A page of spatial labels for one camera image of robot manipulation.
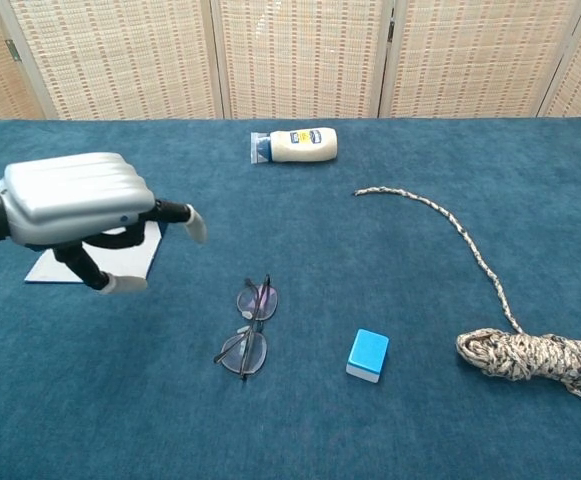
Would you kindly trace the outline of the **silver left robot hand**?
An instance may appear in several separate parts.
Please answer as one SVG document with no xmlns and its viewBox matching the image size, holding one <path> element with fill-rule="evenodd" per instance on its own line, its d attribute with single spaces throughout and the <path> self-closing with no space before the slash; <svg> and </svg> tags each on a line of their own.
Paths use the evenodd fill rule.
<svg viewBox="0 0 581 480">
<path fill-rule="evenodd" d="M 0 203 L 15 243 L 51 249 L 58 262 L 103 294 L 142 291 L 147 282 L 101 270 L 86 246 L 138 246 L 149 221 L 180 223 L 194 241 L 207 239 L 204 219 L 192 205 L 157 198 L 118 153 L 11 163 L 0 179 Z"/>
</svg>

